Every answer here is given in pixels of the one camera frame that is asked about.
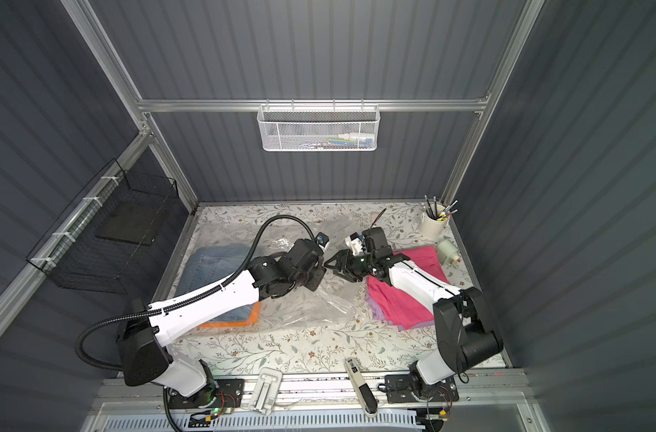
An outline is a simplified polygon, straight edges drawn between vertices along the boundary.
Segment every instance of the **white clip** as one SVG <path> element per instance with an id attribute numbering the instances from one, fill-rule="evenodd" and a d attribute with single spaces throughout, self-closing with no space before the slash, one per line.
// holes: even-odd
<path id="1" fill-rule="evenodd" d="M 69 240 L 71 240 L 72 243 L 75 243 L 75 238 L 71 235 L 70 232 L 64 231 L 64 232 L 53 232 L 53 236 L 66 236 L 68 237 Z"/>
<path id="2" fill-rule="evenodd" d="M 54 258 L 51 256 L 48 256 L 46 258 L 30 258 L 30 261 L 41 261 L 44 263 L 49 263 L 50 265 L 56 267 L 57 265 L 54 263 Z"/>
<path id="3" fill-rule="evenodd" d="M 102 202 L 99 200 L 99 196 L 87 196 L 83 198 L 84 200 L 92 200 L 95 201 L 96 203 L 99 204 L 100 207 L 102 207 Z"/>
<path id="4" fill-rule="evenodd" d="M 110 180 L 114 180 L 114 182 L 116 183 L 116 186 L 119 185 L 119 177 L 116 177 L 116 176 L 102 176 L 100 178 L 108 178 Z"/>

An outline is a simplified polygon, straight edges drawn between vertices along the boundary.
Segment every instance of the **gray wall panel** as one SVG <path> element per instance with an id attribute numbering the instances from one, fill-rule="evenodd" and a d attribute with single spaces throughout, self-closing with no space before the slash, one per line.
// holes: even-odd
<path id="1" fill-rule="evenodd" d="M 553 430 L 656 431 L 656 1 L 549 1 L 458 198 Z"/>
<path id="2" fill-rule="evenodd" d="M 375 151 L 264 151 L 253 113 L 157 113 L 201 201 L 440 194 L 473 113 L 384 113 Z"/>
<path id="3" fill-rule="evenodd" d="M 93 3 L 150 99 L 482 97 L 523 4 Z"/>
<path id="4" fill-rule="evenodd" d="M 0 2 L 0 294 L 136 132 L 60 2 Z M 162 175 L 149 151 L 133 170 Z M 177 203 L 131 297 L 150 299 L 186 217 Z M 78 430 L 114 373 L 83 364 L 73 343 L 86 326 L 119 315 L 127 298 L 40 286 L 0 339 L 0 431 Z M 117 361 L 115 332 L 95 334 L 86 347 Z"/>
<path id="5" fill-rule="evenodd" d="M 78 36 L 58 2 L 0 2 L 0 293 L 136 133 Z"/>

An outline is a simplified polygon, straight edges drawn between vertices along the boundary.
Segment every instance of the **metal bar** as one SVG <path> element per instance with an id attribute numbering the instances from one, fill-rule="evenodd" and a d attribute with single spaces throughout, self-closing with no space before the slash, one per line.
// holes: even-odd
<path id="1" fill-rule="evenodd" d="M 545 428 L 546 422 L 541 423 L 540 417 L 535 412 L 539 409 L 538 404 L 518 404 L 517 410 L 520 414 L 520 419 L 527 432 L 549 432 L 548 426 Z"/>
<path id="2" fill-rule="evenodd" d="M 179 166 L 177 158 L 175 158 L 174 154 L 171 152 L 164 135 L 162 135 L 160 127 L 155 123 L 155 119 L 150 115 L 146 115 L 146 117 L 147 124 L 155 135 L 155 140 L 150 144 L 150 150 L 160 163 L 165 175 L 174 178 L 177 181 L 179 198 L 181 198 L 181 201 L 184 203 L 186 210 L 193 212 L 194 209 L 198 207 L 198 196 L 196 196 L 191 183 L 189 183 L 184 171 L 181 169 L 181 166 Z"/>
<path id="3" fill-rule="evenodd" d="M 109 182 L 112 181 L 109 176 L 115 176 L 121 168 L 128 169 L 133 166 L 136 160 L 147 148 L 152 139 L 150 131 L 145 130 L 139 133 L 128 145 L 121 156 L 117 159 L 118 165 L 113 163 L 104 173 L 103 178 L 98 179 L 86 196 L 96 196 Z M 66 217 L 64 222 L 59 226 L 57 231 L 68 231 L 68 229 L 79 220 L 82 212 L 90 205 L 89 200 L 81 200 L 73 211 Z M 51 236 L 47 242 L 39 249 L 37 256 L 47 256 L 59 242 L 59 236 Z M 20 313 L 21 309 L 28 303 L 31 296 L 37 291 L 39 286 L 45 280 L 43 272 L 31 264 L 21 270 L 13 279 L 11 284 L 4 290 L 0 296 L 0 337 L 11 324 L 13 319 Z"/>
<path id="4" fill-rule="evenodd" d="M 162 274 L 162 278 L 160 278 L 160 283 L 157 285 L 157 289 L 155 290 L 155 295 L 153 296 L 151 303 L 168 298 L 171 284 L 177 277 L 177 272 L 179 271 L 181 261 L 184 259 L 186 248 L 191 241 L 191 237 L 194 235 L 194 230 L 196 229 L 198 220 L 200 218 L 201 212 L 196 211 L 195 213 L 190 214 L 186 219 L 184 229 L 181 230 L 181 234 L 177 240 L 177 245 L 174 247 L 174 251 L 169 257 L 169 263 L 167 263 L 165 272 Z"/>
<path id="5" fill-rule="evenodd" d="M 287 100 L 287 99 L 144 99 L 138 108 L 149 113 L 174 112 L 257 112 L 265 104 L 273 109 L 285 107 L 288 111 L 332 111 L 333 109 L 374 109 L 381 111 L 476 111 L 486 109 L 484 99 L 343 99 L 343 100 Z"/>
<path id="6" fill-rule="evenodd" d="M 450 179 L 445 186 L 443 192 L 444 203 L 453 202 L 455 194 L 465 176 L 465 172 L 470 166 L 472 156 L 474 156 L 474 152 L 477 151 L 477 147 L 486 132 L 489 121 L 496 111 L 499 100 L 501 99 L 505 87 L 508 84 L 508 80 L 513 73 L 517 59 L 520 57 L 522 48 L 525 46 L 525 42 L 527 42 L 530 31 L 535 25 L 543 5 L 544 0 L 526 0 L 520 18 L 513 30 L 513 35 L 510 37 L 508 45 L 505 47 L 504 54 L 501 57 L 501 62 L 499 63 L 494 79 L 491 82 L 486 109 L 479 116 L 479 121 L 473 125 L 468 139 L 464 143 L 462 151 L 460 152 L 455 168 L 453 168 L 453 172 L 450 175 Z"/>
<path id="7" fill-rule="evenodd" d="M 165 175 L 177 181 L 179 196 L 191 212 L 197 207 L 198 198 L 179 167 L 159 127 L 152 118 L 144 115 L 138 107 L 137 101 L 141 100 L 142 97 L 126 70 L 126 66 L 117 54 L 114 45 L 109 40 L 107 32 L 99 22 L 97 14 L 90 6 L 89 0 L 62 0 L 62 4 L 98 60 L 133 122 L 139 129 L 149 128 L 155 134 L 157 142 L 150 146 L 150 150 L 157 158 Z"/>
<path id="8" fill-rule="evenodd" d="M 379 408 L 420 408 L 425 402 L 389 404 L 385 393 L 376 390 L 386 375 L 406 370 L 364 373 L 374 391 Z M 522 369 L 479 368 L 468 370 L 470 382 L 457 383 L 460 401 L 455 405 L 527 404 L 535 396 Z M 244 379 L 242 407 L 251 398 L 257 375 L 236 375 L 220 379 Z M 161 412 L 162 388 L 153 384 L 128 387 L 122 379 L 106 379 L 93 402 L 91 415 L 145 414 Z M 287 374 L 282 376 L 275 409 L 351 409 L 359 408 L 354 389 L 346 373 Z"/>
<path id="9" fill-rule="evenodd" d="M 368 204 L 368 203 L 419 203 L 421 198 L 398 198 L 384 200 L 303 200 L 303 201 L 230 201 L 228 203 L 213 203 L 203 201 L 199 207 L 220 207 L 226 205 L 279 205 L 279 204 Z"/>
<path id="10" fill-rule="evenodd" d="M 62 5 L 98 60 L 131 119 L 140 129 L 145 124 L 145 117 L 135 103 L 140 95 L 90 3 L 87 0 L 62 0 Z"/>

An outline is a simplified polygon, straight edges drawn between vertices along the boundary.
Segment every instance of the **pencil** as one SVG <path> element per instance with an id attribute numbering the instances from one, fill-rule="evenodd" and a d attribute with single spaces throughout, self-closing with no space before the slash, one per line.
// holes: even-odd
<path id="1" fill-rule="evenodd" d="M 424 199 L 426 200 L 426 214 L 429 218 L 433 219 L 434 212 L 433 210 L 431 210 L 431 203 L 429 202 L 429 197 L 427 195 L 424 195 Z"/>

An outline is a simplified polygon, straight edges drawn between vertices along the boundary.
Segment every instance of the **cylindrical container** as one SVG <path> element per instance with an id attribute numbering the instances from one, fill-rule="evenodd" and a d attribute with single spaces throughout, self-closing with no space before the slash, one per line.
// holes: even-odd
<path id="1" fill-rule="evenodd" d="M 446 239 L 436 246 L 436 254 L 438 255 L 438 262 L 441 264 L 457 264 L 462 260 L 460 251 L 452 241 Z"/>
<path id="2" fill-rule="evenodd" d="M 434 240 L 443 234 L 443 230 L 448 226 L 448 221 L 431 219 L 427 214 L 426 206 L 427 204 L 424 204 L 424 212 L 421 213 L 419 232 L 424 237 Z M 436 204 L 436 215 L 441 214 L 444 209 L 443 204 Z"/>

